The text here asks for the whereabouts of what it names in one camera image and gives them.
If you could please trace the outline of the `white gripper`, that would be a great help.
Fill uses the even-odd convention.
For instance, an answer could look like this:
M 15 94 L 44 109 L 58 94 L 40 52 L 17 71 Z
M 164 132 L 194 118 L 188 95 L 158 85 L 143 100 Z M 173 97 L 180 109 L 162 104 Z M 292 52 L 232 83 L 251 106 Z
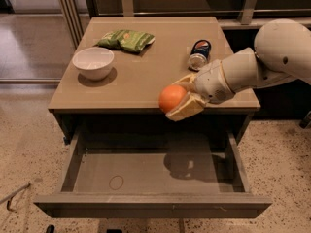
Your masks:
M 197 74 L 185 75 L 174 84 L 181 86 L 188 93 L 175 108 L 165 114 L 172 121 L 180 121 L 201 113 L 206 101 L 220 104 L 235 95 L 226 81 L 219 59 L 203 66 Z

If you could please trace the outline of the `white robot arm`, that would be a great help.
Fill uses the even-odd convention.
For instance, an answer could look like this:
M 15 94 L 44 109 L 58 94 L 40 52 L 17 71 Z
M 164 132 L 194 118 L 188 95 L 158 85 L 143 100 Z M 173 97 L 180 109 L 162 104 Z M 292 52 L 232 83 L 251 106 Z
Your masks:
M 176 84 L 186 96 L 165 114 L 173 121 L 201 113 L 249 88 L 302 80 L 311 84 L 311 30 L 290 19 L 276 19 L 257 33 L 254 46 L 216 59 Z

